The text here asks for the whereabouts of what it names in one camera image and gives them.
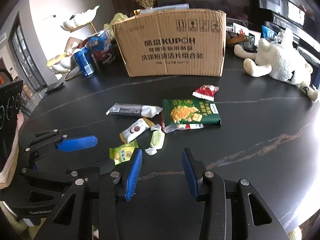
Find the green cracker packet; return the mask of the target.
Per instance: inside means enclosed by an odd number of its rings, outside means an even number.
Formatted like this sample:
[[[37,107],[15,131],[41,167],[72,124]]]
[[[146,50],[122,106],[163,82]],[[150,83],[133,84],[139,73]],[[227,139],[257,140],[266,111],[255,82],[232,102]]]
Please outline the green cracker packet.
[[[164,133],[221,125],[215,103],[202,99],[164,99],[161,127]]]

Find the grey white snack bar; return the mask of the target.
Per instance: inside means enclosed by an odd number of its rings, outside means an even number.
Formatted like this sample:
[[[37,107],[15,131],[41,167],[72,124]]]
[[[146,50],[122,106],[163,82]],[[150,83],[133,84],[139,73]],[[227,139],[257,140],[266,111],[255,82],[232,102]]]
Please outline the grey white snack bar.
[[[162,110],[163,108],[158,106],[116,103],[106,112],[106,115],[113,114],[153,118],[161,113]]]

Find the small yellow-green snack packet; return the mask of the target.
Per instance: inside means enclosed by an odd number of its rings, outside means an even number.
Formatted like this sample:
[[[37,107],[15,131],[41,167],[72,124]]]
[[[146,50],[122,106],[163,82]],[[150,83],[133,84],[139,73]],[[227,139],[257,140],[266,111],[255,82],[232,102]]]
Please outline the small yellow-green snack packet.
[[[123,144],[116,148],[110,148],[109,156],[114,161],[114,164],[118,165],[120,163],[129,161],[136,148],[139,148],[139,146],[138,142],[134,140],[128,144]]]

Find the white coffee sachet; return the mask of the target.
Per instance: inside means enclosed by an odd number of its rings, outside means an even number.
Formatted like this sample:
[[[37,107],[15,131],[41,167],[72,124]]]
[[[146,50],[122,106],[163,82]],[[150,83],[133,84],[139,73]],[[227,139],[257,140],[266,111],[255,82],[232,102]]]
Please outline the white coffee sachet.
[[[121,141],[128,144],[134,141],[147,129],[150,129],[154,123],[146,117],[142,117],[134,122],[129,128],[125,129],[119,134]]]

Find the pale green wrapped candy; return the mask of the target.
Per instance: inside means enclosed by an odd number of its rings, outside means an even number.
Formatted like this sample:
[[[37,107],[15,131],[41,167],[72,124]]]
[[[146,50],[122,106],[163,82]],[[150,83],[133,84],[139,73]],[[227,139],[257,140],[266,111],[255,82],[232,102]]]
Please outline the pale green wrapped candy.
[[[159,124],[152,126],[150,130],[152,131],[150,147],[145,151],[148,155],[155,155],[164,145],[165,133],[162,131],[162,127]]]

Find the small red candy packet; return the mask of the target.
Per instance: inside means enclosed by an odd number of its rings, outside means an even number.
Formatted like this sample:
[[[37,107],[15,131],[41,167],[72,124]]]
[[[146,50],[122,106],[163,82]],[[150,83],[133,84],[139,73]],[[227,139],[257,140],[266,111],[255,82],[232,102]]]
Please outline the small red candy packet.
[[[219,91],[219,87],[214,85],[202,85],[192,93],[192,96],[207,101],[214,101],[214,95]]]

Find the blue soda can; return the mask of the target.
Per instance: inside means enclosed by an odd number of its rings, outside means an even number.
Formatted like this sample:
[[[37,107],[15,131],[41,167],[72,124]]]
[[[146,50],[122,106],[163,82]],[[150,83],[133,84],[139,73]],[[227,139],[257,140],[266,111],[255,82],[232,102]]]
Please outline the blue soda can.
[[[73,57],[80,69],[81,74],[84,77],[89,77],[96,72],[96,64],[93,60],[90,51],[86,47],[76,49],[73,54]]]

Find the white shell fruit stand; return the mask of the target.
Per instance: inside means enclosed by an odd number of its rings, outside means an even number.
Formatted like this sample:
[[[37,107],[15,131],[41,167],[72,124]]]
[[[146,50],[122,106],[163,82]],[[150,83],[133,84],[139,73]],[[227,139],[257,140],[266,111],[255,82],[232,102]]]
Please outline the white shell fruit stand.
[[[100,5],[95,6],[93,9],[88,9],[85,12],[72,15],[69,20],[66,20],[61,25],[61,28],[69,34],[73,34],[76,31],[83,29],[84,27],[90,27],[90,35],[97,32],[93,20],[97,15],[97,11]],[[47,68],[53,72],[56,76],[70,73],[76,68],[76,62],[73,59],[74,51],[84,47],[84,40],[69,37],[65,49],[62,54],[53,57],[47,61]]]

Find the brown cardboard box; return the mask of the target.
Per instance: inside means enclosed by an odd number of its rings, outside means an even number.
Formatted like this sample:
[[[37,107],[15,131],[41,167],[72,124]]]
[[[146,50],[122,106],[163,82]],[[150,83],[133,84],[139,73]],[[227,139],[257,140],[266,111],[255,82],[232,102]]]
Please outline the brown cardboard box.
[[[180,9],[137,15],[113,25],[130,77],[221,77],[226,50],[226,13]]]

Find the yellow mountain-shaped box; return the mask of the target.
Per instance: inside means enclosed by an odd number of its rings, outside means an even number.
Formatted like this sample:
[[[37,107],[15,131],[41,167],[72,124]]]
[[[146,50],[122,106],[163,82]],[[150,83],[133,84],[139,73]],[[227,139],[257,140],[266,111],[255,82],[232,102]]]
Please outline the yellow mountain-shaped box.
[[[122,13],[116,13],[114,15],[114,18],[111,20],[110,23],[105,23],[104,24],[104,27],[103,29],[104,30],[108,30],[110,32],[110,35],[111,35],[111,38],[114,38],[114,32],[113,32],[113,26],[116,24],[116,23],[119,23],[119,22],[122,22],[124,20],[127,20],[128,17]]]

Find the dark patterned ceramic bowl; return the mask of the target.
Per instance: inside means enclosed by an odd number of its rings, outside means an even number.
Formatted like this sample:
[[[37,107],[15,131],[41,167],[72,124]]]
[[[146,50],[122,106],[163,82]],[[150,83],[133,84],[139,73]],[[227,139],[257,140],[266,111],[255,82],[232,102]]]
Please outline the dark patterned ceramic bowl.
[[[256,53],[260,38],[261,32],[250,30],[245,25],[228,23],[226,26],[226,45],[229,47],[238,44],[245,51]]]

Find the white plush sheep toy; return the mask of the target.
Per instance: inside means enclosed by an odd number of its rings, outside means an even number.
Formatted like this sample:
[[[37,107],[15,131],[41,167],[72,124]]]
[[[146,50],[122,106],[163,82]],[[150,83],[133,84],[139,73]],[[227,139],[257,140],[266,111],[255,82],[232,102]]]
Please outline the white plush sheep toy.
[[[239,44],[234,53],[244,59],[244,70],[252,77],[269,77],[294,85],[311,101],[319,101],[319,91],[311,84],[312,66],[293,47],[293,32],[286,28],[281,43],[271,43],[265,38],[259,40],[256,53],[246,52]]]

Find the blue snack bag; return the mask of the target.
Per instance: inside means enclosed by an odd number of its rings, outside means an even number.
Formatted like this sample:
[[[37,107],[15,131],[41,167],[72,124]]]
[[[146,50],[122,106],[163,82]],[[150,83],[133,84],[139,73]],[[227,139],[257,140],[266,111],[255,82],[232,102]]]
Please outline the blue snack bag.
[[[277,33],[274,30],[270,29],[269,27],[262,25],[261,36],[262,38],[265,38],[265,39],[275,40]]]

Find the clear zip bag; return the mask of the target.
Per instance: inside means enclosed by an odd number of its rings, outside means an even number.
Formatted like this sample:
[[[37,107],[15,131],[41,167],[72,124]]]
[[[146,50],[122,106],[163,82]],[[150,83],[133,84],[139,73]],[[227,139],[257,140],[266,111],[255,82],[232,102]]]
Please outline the clear zip bag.
[[[189,4],[185,3],[185,4],[176,4],[176,5],[166,5],[163,7],[144,9],[144,10],[140,10],[139,14],[144,15],[144,14],[150,14],[154,12],[164,12],[169,10],[182,10],[182,9],[189,9]]]

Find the black upright piano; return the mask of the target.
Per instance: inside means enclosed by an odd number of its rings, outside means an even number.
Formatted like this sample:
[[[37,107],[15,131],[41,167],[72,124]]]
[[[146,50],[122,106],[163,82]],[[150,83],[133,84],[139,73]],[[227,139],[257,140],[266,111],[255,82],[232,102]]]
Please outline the black upright piano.
[[[319,19],[290,0],[249,0],[249,21],[270,28],[290,28],[298,45],[319,59]]]

